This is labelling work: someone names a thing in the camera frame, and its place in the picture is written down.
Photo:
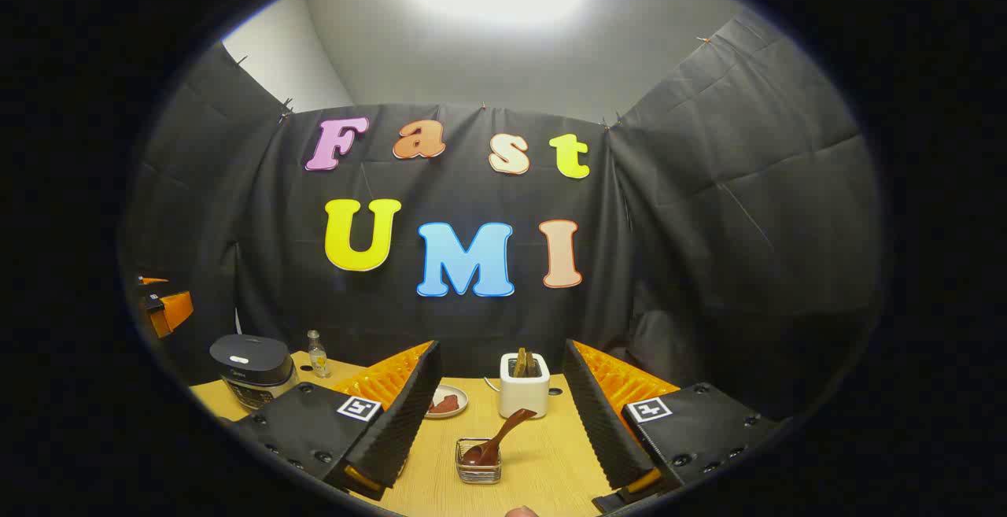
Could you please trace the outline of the black backdrop cloth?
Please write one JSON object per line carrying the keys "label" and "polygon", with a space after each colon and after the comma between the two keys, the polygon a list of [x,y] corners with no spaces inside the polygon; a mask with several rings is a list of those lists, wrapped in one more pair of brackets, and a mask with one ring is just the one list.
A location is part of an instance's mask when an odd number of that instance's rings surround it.
{"label": "black backdrop cloth", "polygon": [[242,331],[371,365],[430,340],[444,374],[576,340],[756,411],[816,400],[879,295],[865,137],[792,38],[742,11],[612,127],[391,104],[281,118],[206,54],[138,163],[132,274],[190,292],[164,342],[187,385]]}

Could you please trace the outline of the small clear glass bottle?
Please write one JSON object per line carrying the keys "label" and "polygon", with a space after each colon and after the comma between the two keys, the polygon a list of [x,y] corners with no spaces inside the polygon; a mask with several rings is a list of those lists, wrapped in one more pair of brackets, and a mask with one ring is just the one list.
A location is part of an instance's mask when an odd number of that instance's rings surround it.
{"label": "small clear glass bottle", "polygon": [[329,378],[331,376],[330,367],[327,365],[327,353],[325,352],[323,342],[321,342],[319,331],[307,331],[307,353],[310,363],[312,363],[313,373],[321,379]]}

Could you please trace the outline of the black silver rice cooker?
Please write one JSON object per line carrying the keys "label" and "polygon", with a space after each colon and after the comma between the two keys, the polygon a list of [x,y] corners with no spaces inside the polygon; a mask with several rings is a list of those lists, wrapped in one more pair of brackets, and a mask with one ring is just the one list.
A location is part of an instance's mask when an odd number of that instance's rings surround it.
{"label": "black silver rice cooker", "polygon": [[209,346],[219,376],[248,410],[259,410],[300,383],[286,342],[228,334]]}

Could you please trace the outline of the brown wooden spoon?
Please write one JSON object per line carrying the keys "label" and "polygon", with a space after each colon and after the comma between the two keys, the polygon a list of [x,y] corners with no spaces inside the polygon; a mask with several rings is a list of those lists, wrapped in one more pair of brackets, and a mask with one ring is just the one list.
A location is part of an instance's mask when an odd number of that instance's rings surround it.
{"label": "brown wooden spoon", "polygon": [[511,413],[510,416],[503,420],[503,425],[492,438],[488,441],[483,441],[477,445],[472,445],[463,453],[458,460],[461,467],[491,467],[496,466],[500,462],[500,443],[519,424],[524,423],[526,420],[532,419],[537,415],[536,411],[531,409],[521,408],[518,411]]}

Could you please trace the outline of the white toaster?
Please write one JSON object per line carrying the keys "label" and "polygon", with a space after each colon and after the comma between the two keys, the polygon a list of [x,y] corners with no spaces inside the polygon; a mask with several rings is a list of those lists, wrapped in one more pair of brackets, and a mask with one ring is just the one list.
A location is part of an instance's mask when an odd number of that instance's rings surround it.
{"label": "white toaster", "polygon": [[516,379],[513,377],[513,370],[517,355],[517,352],[503,353],[500,357],[499,414],[507,418],[511,413],[526,408],[538,413],[533,418],[543,418],[549,406],[549,367],[539,353],[534,353],[540,377]]}

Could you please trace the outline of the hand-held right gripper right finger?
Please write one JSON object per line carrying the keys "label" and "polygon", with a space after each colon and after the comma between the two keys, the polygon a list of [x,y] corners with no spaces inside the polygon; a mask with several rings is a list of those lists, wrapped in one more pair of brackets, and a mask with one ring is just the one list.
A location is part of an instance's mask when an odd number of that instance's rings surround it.
{"label": "hand-held right gripper right finger", "polygon": [[563,373],[612,488],[594,500],[604,513],[726,470],[778,427],[711,383],[679,387],[582,342],[566,342]]}

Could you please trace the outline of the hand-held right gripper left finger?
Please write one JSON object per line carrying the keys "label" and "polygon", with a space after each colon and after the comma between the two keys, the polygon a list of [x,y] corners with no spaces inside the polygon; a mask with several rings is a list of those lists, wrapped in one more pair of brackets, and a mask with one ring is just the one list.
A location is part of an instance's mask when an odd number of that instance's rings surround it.
{"label": "hand-held right gripper left finger", "polygon": [[395,485],[433,402],[440,348],[413,346],[332,389],[300,383],[231,426],[316,480],[378,501]]}

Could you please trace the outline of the white round plate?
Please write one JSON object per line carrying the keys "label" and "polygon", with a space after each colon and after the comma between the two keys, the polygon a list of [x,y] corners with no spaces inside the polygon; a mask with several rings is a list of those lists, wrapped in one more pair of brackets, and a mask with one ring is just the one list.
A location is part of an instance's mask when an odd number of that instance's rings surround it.
{"label": "white round plate", "polygon": [[449,414],[446,414],[446,415],[428,415],[427,412],[426,412],[425,413],[425,418],[431,418],[431,419],[450,418],[450,417],[453,417],[453,416],[457,416],[460,413],[463,413],[463,411],[465,409],[467,409],[467,406],[468,406],[468,403],[469,403],[467,392],[465,392],[463,389],[460,389],[460,388],[458,388],[456,386],[453,386],[453,385],[447,385],[447,384],[443,384],[443,383],[439,384],[437,386],[437,388],[435,389],[435,391],[434,391],[433,398],[432,398],[430,404],[431,403],[435,403],[436,404],[437,402],[439,402],[441,400],[441,398],[444,395],[451,394],[451,393],[454,393],[454,394],[458,395],[458,399],[459,399],[459,402],[460,402],[460,409],[458,409],[457,411],[454,411],[453,413],[449,413]]}

